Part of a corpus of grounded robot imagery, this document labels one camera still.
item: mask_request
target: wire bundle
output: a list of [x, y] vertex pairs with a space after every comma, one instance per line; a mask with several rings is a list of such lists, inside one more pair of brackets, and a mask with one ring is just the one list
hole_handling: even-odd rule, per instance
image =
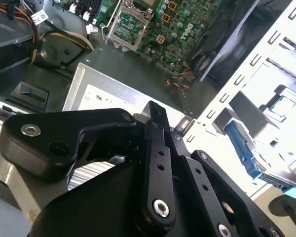
[[[79, 56], [81, 56], [87, 48], [94, 50], [94, 47], [92, 46], [91, 42], [86, 37], [79, 35], [77, 33], [74, 33], [74, 32], [63, 31], [63, 30], [57, 28], [55, 25], [53, 25], [48, 20], [45, 20], [44, 23], [46, 25], [48, 25], [49, 27], [51, 27], [53, 30], [46, 32], [46, 33], [42, 34], [41, 36], [39, 36], [37, 26], [35, 25], [34, 21], [31, 18], [31, 14], [35, 13], [34, 8], [31, 7], [31, 5], [27, 1], [24, 1], [24, 0], [21, 0], [21, 6], [24, 8], [24, 10], [21, 10], [19, 7], [15, 6], [14, 18], [26, 22], [27, 24], [29, 24], [31, 26], [31, 28], [33, 30], [34, 49], [33, 49], [33, 53], [32, 53], [31, 64], [35, 61], [37, 52], [41, 48], [42, 40], [47, 35], [58, 36], [58, 37], [62, 37], [64, 39], [70, 40], [82, 49], [81, 52], [76, 57], [74, 57], [72, 60], [70, 60], [71, 63], [74, 62]], [[7, 9], [8, 9], [7, 4], [0, 3], [0, 11], [8, 14]]]
[[189, 70], [186, 70], [177, 76], [167, 79], [167, 84], [172, 85], [172, 86], [176, 86], [179, 88], [190, 88], [189, 85], [179, 82], [180, 80], [185, 80], [182, 76], [187, 74], [188, 72], [189, 72]]

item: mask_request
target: screw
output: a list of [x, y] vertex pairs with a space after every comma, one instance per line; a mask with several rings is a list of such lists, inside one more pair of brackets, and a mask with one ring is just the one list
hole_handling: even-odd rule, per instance
[[206, 156], [205, 154], [203, 154], [203, 153], [201, 153], [201, 157], [202, 157], [203, 159], [208, 159], [207, 156]]
[[40, 128], [34, 124], [26, 124], [21, 127], [21, 132], [29, 137], [37, 137], [41, 134]]
[[131, 118], [128, 114], [123, 114], [123, 118], [126, 119], [127, 121], [131, 120]]
[[181, 140], [181, 137], [177, 134], [174, 134], [174, 138], [177, 139], [177, 140]]
[[230, 231], [223, 224], [218, 225], [218, 230], [222, 237], [231, 237]]
[[168, 205], [160, 199], [153, 201], [153, 209], [159, 216], [166, 218], [169, 215]]
[[272, 234], [273, 234], [275, 237], [281, 237], [281, 236], [277, 233], [277, 231], [276, 231], [275, 229], [270, 228], [270, 230], [271, 230]]

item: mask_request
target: black metal bracket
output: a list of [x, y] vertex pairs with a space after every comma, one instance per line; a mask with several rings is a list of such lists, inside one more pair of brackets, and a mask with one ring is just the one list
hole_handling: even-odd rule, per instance
[[[30, 189], [30, 203], [41, 203], [30, 237], [284, 237], [205, 152], [189, 153], [164, 108], [149, 102], [143, 114], [145, 124], [121, 109], [17, 115], [4, 123], [0, 163], [21, 182], [7, 185], [21, 209], [27, 203], [18, 185]], [[73, 169], [115, 155], [125, 162], [46, 206], [49, 199], [35, 200]]]

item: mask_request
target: capacitor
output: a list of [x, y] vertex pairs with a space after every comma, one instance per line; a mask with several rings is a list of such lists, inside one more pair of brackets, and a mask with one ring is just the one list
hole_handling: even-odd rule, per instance
[[184, 16], [189, 16], [191, 13], [190, 13], [190, 11], [189, 10], [185, 10], [184, 11]]

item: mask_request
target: green circuit board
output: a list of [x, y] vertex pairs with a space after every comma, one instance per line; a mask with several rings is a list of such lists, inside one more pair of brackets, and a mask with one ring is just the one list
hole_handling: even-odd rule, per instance
[[[185, 70], [184, 61], [205, 33], [219, 0], [173, 0], [167, 5], [165, 2], [167, 0], [160, 0], [156, 5], [155, 15], [137, 51], [181, 73]], [[175, 6], [175, 9], [169, 8], [169, 4]], [[121, 38], [127, 39], [126, 41], [131, 44], [134, 44], [139, 28], [127, 32], [124, 25], [136, 21], [138, 21], [136, 17], [128, 15], [121, 19], [116, 28], [118, 32], [123, 31]]]
[[127, 12], [121, 12], [120, 22], [117, 24], [114, 35], [134, 45], [139, 32], [141, 32], [143, 28], [144, 24], [142, 21]]
[[[54, 0], [69, 8], [74, 0]], [[141, 9], [148, 0], [134, 0]], [[137, 52], [170, 67], [173, 71], [185, 70], [185, 60], [197, 41], [205, 33], [221, 0], [154, 0], [154, 16], [149, 22]], [[118, 0], [102, 0], [99, 12], [89, 21], [98, 27], [107, 25]], [[120, 13], [114, 35], [134, 45], [143, 23], [128, 12]]]

